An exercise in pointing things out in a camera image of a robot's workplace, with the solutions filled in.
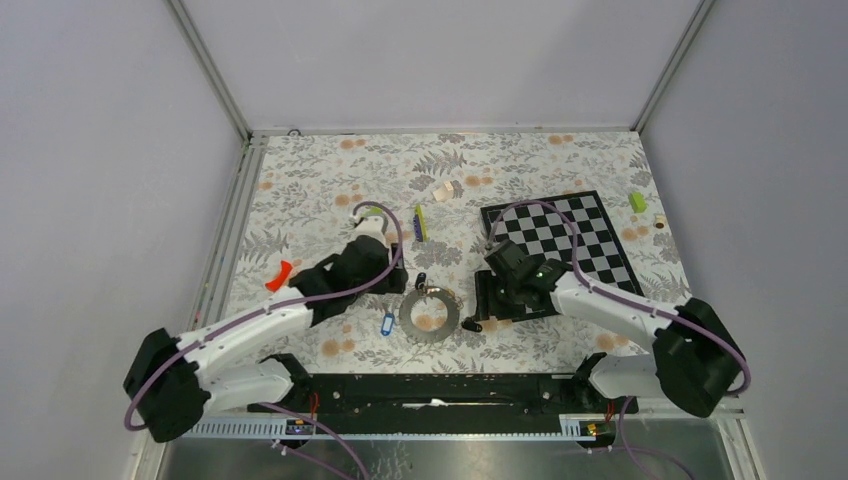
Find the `small keys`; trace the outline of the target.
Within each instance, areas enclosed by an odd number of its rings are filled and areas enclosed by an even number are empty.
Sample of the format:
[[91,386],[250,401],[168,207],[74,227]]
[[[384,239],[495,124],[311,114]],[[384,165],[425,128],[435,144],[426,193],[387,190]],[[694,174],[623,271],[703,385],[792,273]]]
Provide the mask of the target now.
[[425,272],[419,272],[414,282],[413,296],[416,299],[423,298],[449,298],[456,299],[456,295],[447,287],[437,286],[429,281],[429,277]]

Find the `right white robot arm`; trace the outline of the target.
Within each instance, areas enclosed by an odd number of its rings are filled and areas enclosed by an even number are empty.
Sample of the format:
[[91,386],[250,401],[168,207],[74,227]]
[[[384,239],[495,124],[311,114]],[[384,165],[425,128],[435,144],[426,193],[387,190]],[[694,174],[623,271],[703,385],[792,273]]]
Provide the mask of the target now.
[[678,306],[654,302],[603,284],[570,263],[534,259],[510,240],[490,248],[485,261],[507,302],[551,308],[642,348],[640,355],[601,354],[588,360],[586,377],[573,386],[583,410],[597,412],[619,397],[664,397],[692,416],[707,418],[737,379],[750,382],[744,355],[703,300],[691,298]]

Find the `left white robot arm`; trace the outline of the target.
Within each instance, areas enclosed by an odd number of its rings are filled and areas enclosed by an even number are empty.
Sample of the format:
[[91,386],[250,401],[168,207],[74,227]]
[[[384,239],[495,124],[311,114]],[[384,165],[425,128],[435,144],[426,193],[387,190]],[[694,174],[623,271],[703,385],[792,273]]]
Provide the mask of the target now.
[[365,294],[399,294],[407,281],[402,243],[359,235],[341,252],[290,276],[256,307],[176,336],[164,328],[149,333],[123,381],[131,400],[126,429],[146,430],[166,443],[211,412],[263,402],[301,409],[311,387],[291,365],[268,358],[238,367],[236,361],[276,336],[343,314]]

